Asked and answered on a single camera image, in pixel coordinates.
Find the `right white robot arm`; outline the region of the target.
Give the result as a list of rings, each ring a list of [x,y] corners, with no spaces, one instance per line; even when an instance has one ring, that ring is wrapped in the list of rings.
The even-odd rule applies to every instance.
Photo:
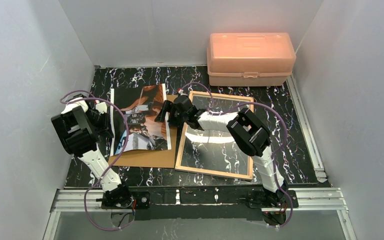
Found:
[[[263,189],[248,193],[247,202],[263,207],[284,204],[291,207],[288,186],[273,159],[270,131],[247,105],[247,102],[240,103],[237,112],[232,108],[225,112],[213,112],[197,108],[186,95],[179,95],[174,101],[163,102],[155,121],[162,123],[168,117],[169,125],[177,128],[187,124],[194,130],[229,133],[239,149],[251,157],[261,176]]]

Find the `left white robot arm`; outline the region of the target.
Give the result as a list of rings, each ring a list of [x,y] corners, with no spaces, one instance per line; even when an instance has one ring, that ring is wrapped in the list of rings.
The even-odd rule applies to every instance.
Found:
[[[129,188],[113,171],[99,148],[101,136],[111,138],[110,115],[106,103],[94,105],[83,94],[70,99],[64,110],[51,118],[51,123],[65,151],[86,164],[100,180],[105,207],[127,208],[133,197]]]

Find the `brown backing board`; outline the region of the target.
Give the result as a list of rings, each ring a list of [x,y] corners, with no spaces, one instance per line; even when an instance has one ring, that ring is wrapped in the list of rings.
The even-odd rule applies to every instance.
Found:
[[[131,124],[134,132],[129,136],[126,149],[114,165],[119,167],[145,167],[145,168],[169,168],[175,167],[175,143],[177,138],[177,128],[169,127],[167,122],[163,122],[160,135],[147,135],[150,127],[146,127],[145,122]],[[167,149],[151,149],[155,147],[152,140],[162,140],[167,144]]]

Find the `printed photo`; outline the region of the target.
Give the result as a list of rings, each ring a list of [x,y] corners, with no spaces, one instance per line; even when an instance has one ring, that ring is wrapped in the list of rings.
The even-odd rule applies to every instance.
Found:
[[[155,122],[156,116],[162,109],[163,102],[167,100],[166,85],[164,83],[158,85],[139,86],[131,88],[112,88],[110,90],[110,101],[117,106],[124,114],[122,117],[119,112],[111,107],[111,129],[114,137],[110,144],[110,155],[116,156],[127,147],[129,136],[132,135],[134,129],[130,127],[133,124],[145,122],[149,135],[159,136],[162,131],[162,123]],[[156,144],[151,149],[164,150],[168,146],[161,139],[152,140],[151,143]]]

